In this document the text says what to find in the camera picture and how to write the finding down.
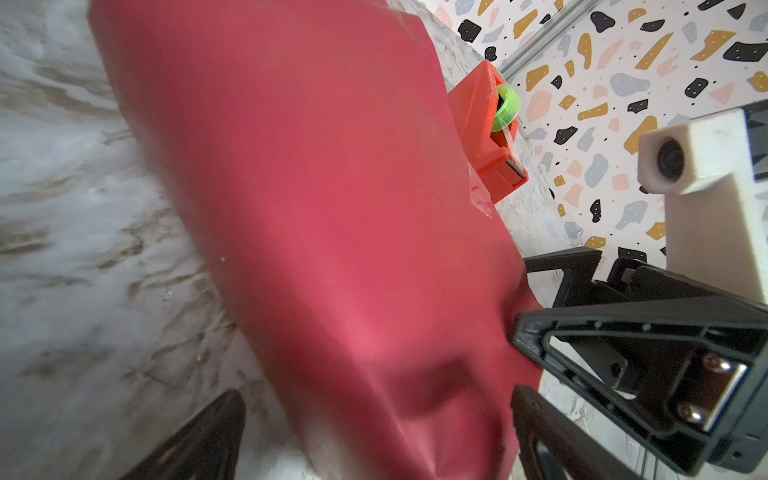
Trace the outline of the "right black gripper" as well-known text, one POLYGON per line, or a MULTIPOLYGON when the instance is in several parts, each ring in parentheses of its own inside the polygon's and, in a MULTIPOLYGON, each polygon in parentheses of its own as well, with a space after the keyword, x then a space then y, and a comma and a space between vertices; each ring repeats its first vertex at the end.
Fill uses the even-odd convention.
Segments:
POLYGON ((615 261, 610 302, 587 305, 602 252, 524 259, 560 270, 553 307, 520 313, 512 344, 670 469, 750 473, 767 452, 767 309, 639 260, 615 261))

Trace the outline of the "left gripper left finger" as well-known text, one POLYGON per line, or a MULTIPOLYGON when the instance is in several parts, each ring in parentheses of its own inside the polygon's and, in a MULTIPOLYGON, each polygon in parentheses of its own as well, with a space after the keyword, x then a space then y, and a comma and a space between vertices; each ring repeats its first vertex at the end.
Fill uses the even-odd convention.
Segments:
POLYGON ((130 479, 224 479, 235 477, 246 406, 229 389, 122 476, 130 479))

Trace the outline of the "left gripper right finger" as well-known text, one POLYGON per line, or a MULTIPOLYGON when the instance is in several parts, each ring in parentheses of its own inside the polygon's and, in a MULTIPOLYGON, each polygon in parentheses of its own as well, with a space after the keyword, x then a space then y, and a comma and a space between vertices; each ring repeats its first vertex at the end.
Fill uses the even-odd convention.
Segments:
POLYGON ((636 479, 534 388, 518 384, 511 400, 520 458, 528 479, 636 479))

